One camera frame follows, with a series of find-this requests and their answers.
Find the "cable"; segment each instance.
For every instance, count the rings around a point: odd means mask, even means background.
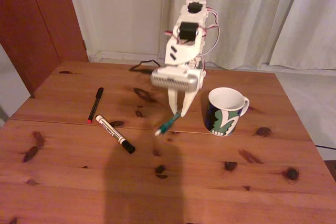
[[[209,26],[209,27],[206,28],[206,29],[211,29],[211,28],[215,28],[215,27],[217,27],[217,29],[218,29],[218,34],[217,34],[217,39],[216,39],[214,45],[212,46],[212,48],[210,48],[210,49],[209,49],[207,52],[205,52],[204,54],[200,54],[199,56],[204,56],[204,55],[206,55],[207,53],[209,53],[212,49],[215,48],[215,46],[217,45],[217,43],[218,43],[218,41],[219,41],[219,35],[220,35],[220,33],[221,33],[220,28],[219,28],[219,24],[218,24],[218,14],[217,14],[217,12],[216,12],[215,10],[213,10],[212,8],[210,8],[210,7],[207,7],[207,10],[208,10],[208,12],[212,13],[212,14],[215,16],[215,24],[216,24],[216,25],[211,25],[211,26]]]
[[[320,147],[320,148],[326,148],[326,149],[331,149],[331,150],[336,150],[336,148],[333,147],[327,147],[327,146],[322,146],[322,145],[315,145],[316,147]]]
[[[156,60],[143,60],[143,61],[140,61],[139,64],[131,67],[129,69],[129,71],[131,72],[141,72],[141,73],[144,73],[144,74],[152,74],[153,70],[152,69],[136,69],[137,67],[139,67],[141,64],[143,63],[148,63],[148,62],[154,62],[156,63],[159,67],[161,66]]]

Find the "white wall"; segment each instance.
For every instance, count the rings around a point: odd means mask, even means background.
[[[28,90],[0,45],[0,127],[29,97]]]
[[[92,56],[159,53],[162,0],[72,0]]]

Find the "red-capped marker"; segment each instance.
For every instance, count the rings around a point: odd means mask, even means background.
[[[92,123],[93,116],[96,112],[96,109],[98,107],[99,100],[101,98],[101,95],[103,94],[104,88],[99,88],[96,94],[96,101],[93,104],[92,110],[90,112],[89,118],[88,118],[88,123]]]

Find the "wire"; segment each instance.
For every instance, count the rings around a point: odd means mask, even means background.
[[[331,150],[336,150],[336,148],[333,147],[327,147],[327,146],[322,146],[322,145],[315,145],[316,147],[320,147],[320,148],[326,148],[326,149],[331,149]]]
[[[144,73],[144,74],[152,74],[153,70],[152,69],[136,69],[137,67],[139,67],[141,64],[143,63],[149,63],[149,62],[154,62],[155,64],[157,64],[159,67],[161,66],[156,60],[143,60],[143,61],[140,61],[139,64],[131,67],[129,69],[129,71],[131,72],[141,72],[141,73]]]
[[[220,35],[220,33],[221,33],[220,28],[219,28],[219,23],[218,23],[218,14],[217,14],[217,12],[216,12],[214,9],[210,8],[210,7],[207,7],[207,10],[208,10],[208,12],[212,13],[212,14],[215,16],[215,24],[216,24],[216,25],[211,25],[211,26],[207,27],[207,28],[205,29],[205,32],[206,32],[205,35],[207,35],[207,29],[211,29],[211,28],[215,28],[215,27],[217,27],[217,29],[218,29],[218,34],[217,34],[217,39],[216,39],[214,45],[212,46],[212,48],[210,48],[210,49],[209,49],[207,52],[205,52],[204,54],[200,54],[199,56],[204,56],[204,55],[206,55],[207,53],[209,53],[212,49],[215,48],[215,46],[217,45],[217,43],[218,43],[218,41],[219,41],[219,35]]]
[[[163,34],[164,35],[167,35],[167,36],[171,36],[171,37],[173,37],[173,38],[175,38],[176,39],[176,41],[177,41],[177,43],[179,43],[180,41],[179,41],[179,38],[177,38],[174,34],[173,34],[173,32],[172,31],[164,31],[163,32]]]

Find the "white mug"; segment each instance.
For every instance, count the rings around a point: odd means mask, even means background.
[[[250,101],[231,88],[216,88],[209,93],[205,127],[217,136],[229,136],[235,130],[239,117],[244,115]]]

